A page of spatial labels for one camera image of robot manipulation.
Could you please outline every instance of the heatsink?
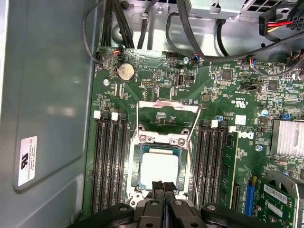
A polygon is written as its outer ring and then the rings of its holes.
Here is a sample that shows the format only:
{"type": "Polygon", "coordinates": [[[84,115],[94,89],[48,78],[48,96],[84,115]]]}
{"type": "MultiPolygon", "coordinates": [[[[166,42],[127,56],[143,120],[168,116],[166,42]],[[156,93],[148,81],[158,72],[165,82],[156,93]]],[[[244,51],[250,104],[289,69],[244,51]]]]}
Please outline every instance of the heatsink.
{"type": "Polygon", "coordinates": [[[271,153],[280,156],[304,156],[304,122],[275,120],[271,153]]]}

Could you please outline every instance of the yellow wire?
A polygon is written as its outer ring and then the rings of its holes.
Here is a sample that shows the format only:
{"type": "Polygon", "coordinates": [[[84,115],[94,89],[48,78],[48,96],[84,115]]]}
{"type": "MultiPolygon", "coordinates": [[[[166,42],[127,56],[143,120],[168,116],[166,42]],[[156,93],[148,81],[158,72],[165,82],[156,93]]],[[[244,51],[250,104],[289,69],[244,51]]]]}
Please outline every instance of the yellow wire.
{"type": "Polygon", "coordinates": [[[268,32],[273,32],[274,30],[278,29],[280,26],[277,26],[277,27],[274,27],[274,28],[271,28],[270,30],[268,30],[268,32]]]}

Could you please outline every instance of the gray cable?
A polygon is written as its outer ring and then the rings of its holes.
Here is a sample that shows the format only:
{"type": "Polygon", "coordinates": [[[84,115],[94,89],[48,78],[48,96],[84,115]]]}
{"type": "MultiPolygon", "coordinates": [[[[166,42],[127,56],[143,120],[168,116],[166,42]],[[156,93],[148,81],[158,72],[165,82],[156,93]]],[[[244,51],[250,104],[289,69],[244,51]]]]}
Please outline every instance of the gray cable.
{"type": "Polygon", "coordinates": [[[104,0],[101,0],[100,2],[98,2],[94,6],[92,6],[85,13],[83,21],[82,21],[82,33],[83,33],[83,38],[84,38],[86,51],[89,54],[89,56],[91,57],[91,59],[93,59],[95,62],[97,62],[99,64],[105,64],[106,62],[108,62],[114,56],[114,54],[109,55],[104,60],[98,60],[97,58],[95,58],[95,56],[93,56],[93,54],[91,52],[91,49],[90,49],[90,46],[89,46],[88,41],[87,41],[87,37],[86,37],[86,19],[87,19],[87,16],[90,14],[90,12],[93,11],[95,8],[101,6],[103,4],[103,2],[104,2],[104,0]]]}

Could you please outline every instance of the thin wire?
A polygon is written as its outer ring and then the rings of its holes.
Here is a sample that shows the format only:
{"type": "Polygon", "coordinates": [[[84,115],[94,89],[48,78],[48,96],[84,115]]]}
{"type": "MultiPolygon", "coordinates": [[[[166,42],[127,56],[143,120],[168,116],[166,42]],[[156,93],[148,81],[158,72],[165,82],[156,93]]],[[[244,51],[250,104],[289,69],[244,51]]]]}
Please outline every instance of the thin wire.
{"type": "Polygon", "coordinates": [[[268,24],[268,27],[276,27],[276,26],[290,25],[290,24],[292,24],[292,21],[280,22],[280,23],[271,23],[271,24],[268,24]]]}
{"type": "Polygon", "coordinates": [[[100,2],[98,2],[94,6],[92,6],[84,14],[84,18],[82,20],[82,35],[83,35],[86,51],[87,51],[88,55],[91,57],[91,59],[94,60],[95,62],[99,63],[99,64],[104,64],[104,63],[108,62],[114,56],[114,54],[109,55],[104,60],[98,60],[97,58],[95,58],[95,56],[91,52],[89,43],[87,41],[87,36],[86,36],[86,19],[87,19],[87,16],[90,14],[90,12],[92,12],[95,8],[98,8],[99,6],[101,6],[103,4],[103,2],[104,2],[104,0],[101,0],[100,2]]]}
{"type": "Polygon", "coordinates": [[[273,31],[275,31],[275,30],[277,30],[278,28],[280,28],[281,26],[278,26],[278,27],[274,27],[274,28],[271,28],[270,30],[268,30],[267,32],[269,33],[269,32],[273,32],[273,31]]]}
{"type": "Polygon", "coordinates": [[[253,67],[252,69],[256,73],[258,73],[259,75],[264,76],[264,77],[281,77],[283,75],[286,75],[286,74],[292,72],[295,68],[297,68],[303,62],[303,60],[304,60],[304,55],[302,55],[301,58],[298,60],[298,62],[295,63],[292,67],[290,67],[289,70],[287,70],[283,73],[277,74],[277,75],[269,75],[269,74],[262,73],[261,71],[259,71],[255,67],[253,67]]]}
{"type": "Polygon", "coordinates": [[[168,42],[169,46],[174,50],[174,52],[180,53],[183,56],[192,57],[191,54],[188,54],[188,53],[180,50],[177,46],[175,46],[174,43],[172,42],[171,38],[170,38],[169,31],[170,31],[170,26],[171,26],[171,19],[172,19],[173,16],[179,16],[179,14],[178,13],[171,13],[168,16],[167,24],[166,24],[166,39],[167,39],[167,42],[168,42]]]}

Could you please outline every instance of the blue connector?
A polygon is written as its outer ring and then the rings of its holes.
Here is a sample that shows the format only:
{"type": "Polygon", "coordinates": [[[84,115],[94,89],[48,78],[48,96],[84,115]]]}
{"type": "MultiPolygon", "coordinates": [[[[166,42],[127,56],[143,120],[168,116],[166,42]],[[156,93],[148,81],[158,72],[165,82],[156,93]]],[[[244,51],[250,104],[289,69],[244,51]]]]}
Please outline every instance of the blue connector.
{"type": "Polygon", "coordinates": [[[251,184],[247,185],[246,202],[245,202],[245,215],[252,217],[253,213],[253,200],[255,196],[256,188],[251,184]]]}

